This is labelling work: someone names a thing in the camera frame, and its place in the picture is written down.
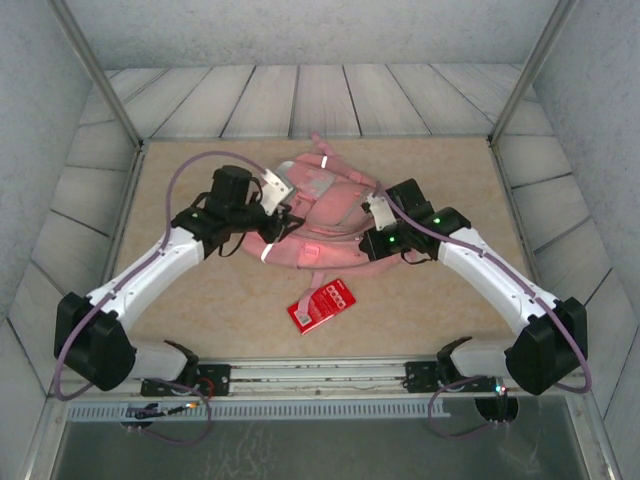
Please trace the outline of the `pink student backpack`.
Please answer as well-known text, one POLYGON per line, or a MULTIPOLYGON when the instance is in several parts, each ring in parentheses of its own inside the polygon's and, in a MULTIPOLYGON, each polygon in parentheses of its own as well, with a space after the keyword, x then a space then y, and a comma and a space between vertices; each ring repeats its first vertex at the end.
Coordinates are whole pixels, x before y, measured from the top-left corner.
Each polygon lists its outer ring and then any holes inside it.
POLYGON ((311 299, 327 274, 375 275, 404 260, 415 260, 407 250, 385 259, 371 260, 359 249, 365 231, 375 229, 374 217, 362 205, 380 188, 374 178, 349 166, 319 135, 312 134, 316 151, 283 162, 276 174, 296 188, 285 201, 303 225, 277 243, 257 233, 245 237, 243 250, 262 262, 313 273, 312 281, 294 313, 311 312, 311 299))

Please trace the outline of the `red card pack with barcode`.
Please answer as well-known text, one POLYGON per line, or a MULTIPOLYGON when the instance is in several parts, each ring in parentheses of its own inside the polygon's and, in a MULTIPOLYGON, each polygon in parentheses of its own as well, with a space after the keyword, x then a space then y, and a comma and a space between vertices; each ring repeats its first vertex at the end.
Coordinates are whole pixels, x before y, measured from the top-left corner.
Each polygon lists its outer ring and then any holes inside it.
POLYGON ((356 304, 341 279, 325 281, 322 273, 312 275, 309 287, 287 313, 301 335, 306 335, 356 304))

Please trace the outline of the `grey metal sheet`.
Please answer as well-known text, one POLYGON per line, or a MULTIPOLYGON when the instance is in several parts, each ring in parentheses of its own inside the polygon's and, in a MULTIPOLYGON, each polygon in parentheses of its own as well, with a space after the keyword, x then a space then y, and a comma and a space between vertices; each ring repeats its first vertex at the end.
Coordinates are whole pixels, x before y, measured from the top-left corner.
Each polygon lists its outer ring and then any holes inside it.
POLYGON ((525 397, 515 420, 487 426, 470 398, 448 418, 167 421, 170 446, 127 432, 105 408, 68 416, 53 480, 594 480, 597 448, 559 396, 525 397))

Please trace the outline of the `aluminium side rail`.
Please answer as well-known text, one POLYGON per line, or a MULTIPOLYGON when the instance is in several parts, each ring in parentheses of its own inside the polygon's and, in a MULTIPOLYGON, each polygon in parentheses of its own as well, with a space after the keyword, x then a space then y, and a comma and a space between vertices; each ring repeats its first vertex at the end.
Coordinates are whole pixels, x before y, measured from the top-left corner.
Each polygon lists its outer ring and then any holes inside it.
POLYGON ((536 284, 542 285, 542 280, 539 273, 538 265, 536 263, 534 252, 530 247, 530 244, 526 235, 526 231, 524 229, 522 217, 520 215, 517 203, 515 201, 512 187, 509 184, 503 161, 499 155, 498 149, 495 146, 493 146, 490 142, 487 142, 487 146, 488 146, 489 153, 491 155, 494 167, 496 169, 496 174, 501 183, 501 188, 503 190, 506 203, 508 205, 508 209, 514 225, 514 230, 516 232, 518 246, 525 263, 527 275, 531 280, 534 280, 536 284))
POLYGON ((80 318, 104 297, 104 293, 93 294, 93 291, 108 286, 119 273, 118 261, 121 258, 122 243, 147 151, 148 145, 145 145, 136 155, 132 169, 125 172, 123 178, 116 178, 117 186, 121 187, 121 190, 114 198, 99 198, 107 206, 109 213, 115 213, 108 233, 104 234, 88 227, 84 230, 84 245, 80 259, 83 276, 76 274, 77 285, 73 289, 78 290, 80 298, 88 297, 92 301, 82 311, 80 318))

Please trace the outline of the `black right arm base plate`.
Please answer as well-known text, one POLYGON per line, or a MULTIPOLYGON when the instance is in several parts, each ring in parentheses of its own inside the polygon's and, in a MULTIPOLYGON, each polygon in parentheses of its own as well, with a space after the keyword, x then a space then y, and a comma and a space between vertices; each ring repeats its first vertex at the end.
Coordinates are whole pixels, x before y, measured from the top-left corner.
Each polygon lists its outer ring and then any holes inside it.
POLYGON ((442 367, 436 360, 410 361, 404 364, 403 388, 409 393, 435 393, 448 386, 447 393, 495 393, 498 380, 481 377, 468 383, 451 387, 463 379, 452 368, 442 367))

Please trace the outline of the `long aluminium mounting rail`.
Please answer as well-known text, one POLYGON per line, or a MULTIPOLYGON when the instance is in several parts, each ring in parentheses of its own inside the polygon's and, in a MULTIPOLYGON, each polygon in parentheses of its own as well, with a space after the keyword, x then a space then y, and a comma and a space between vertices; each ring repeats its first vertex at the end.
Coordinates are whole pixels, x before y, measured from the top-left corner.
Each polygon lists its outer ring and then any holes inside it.
POLYGON ((231 397, 312 397, 391 392, 405 390, 404 364, 424 358, 305 358, 268 360, 199 360, 192 352, 182 352, 168 344, 138 349, 128 368, 119 355, 111 355, 114 367, 106 372, 107 389, 120 395, 140 396, 144 379, 186 390, 195 380, 200 364, 231 366, 231 397))

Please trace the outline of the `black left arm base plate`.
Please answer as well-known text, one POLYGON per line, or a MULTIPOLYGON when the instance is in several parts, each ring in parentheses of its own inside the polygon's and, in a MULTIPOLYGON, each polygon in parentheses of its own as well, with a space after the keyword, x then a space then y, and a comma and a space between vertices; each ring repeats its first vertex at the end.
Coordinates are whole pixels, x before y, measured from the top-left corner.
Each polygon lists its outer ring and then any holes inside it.
MULTIPOLYGON (((201 395, 211 398, 227 396, 230 384, 231 366, 229 364, 200 364, 196 369, 195 380, 191 387, 201 395)), ((144 379, 140 395, 142 397, 175 397, 191 395, 191 392, 183 388, 168 386, 162 382, 144 379)))

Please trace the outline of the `aluminium frame post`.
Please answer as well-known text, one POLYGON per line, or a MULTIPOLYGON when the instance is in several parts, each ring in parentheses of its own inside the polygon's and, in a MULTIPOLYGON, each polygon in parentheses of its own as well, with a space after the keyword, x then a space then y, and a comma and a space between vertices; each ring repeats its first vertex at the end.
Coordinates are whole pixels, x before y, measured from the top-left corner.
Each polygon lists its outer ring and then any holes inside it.
POLYGON ((488 135, 487 139, 491 148, 496 147, 511 123, 520 103, 524 100, 527 91, 538 76, 546 58, 551 52, 554 43, 568 21, 571 12, 579 0, 558 0, 547 20, 538 40, 524 63, 524 67, 509 95, 504 108, 488 135))
POLYGON ((67 41, 83 64, 103 101, 123 129, 126 137, 132 145, 140 147, 143 144, 142 137, 126 113, 123 103, 120 101, 99 64, 96 54, 71 12, 66 0, 45 0, 45 2, 51 9, 67 41))

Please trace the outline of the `small black wired connector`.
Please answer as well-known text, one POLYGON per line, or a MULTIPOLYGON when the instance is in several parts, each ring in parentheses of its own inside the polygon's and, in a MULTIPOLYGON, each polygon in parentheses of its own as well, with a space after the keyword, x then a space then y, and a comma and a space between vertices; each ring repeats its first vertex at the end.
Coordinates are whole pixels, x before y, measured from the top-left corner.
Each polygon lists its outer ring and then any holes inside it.
POLYGON ((151 403, 146 407, 129 407, 126 411, 126 415, 137 420, 144 420, 150 418, 174 416, 179 413, 195 409, 199 406, 199 403, 189 402, 180 404, 175 407, 161 408, 158 403, 151 403))

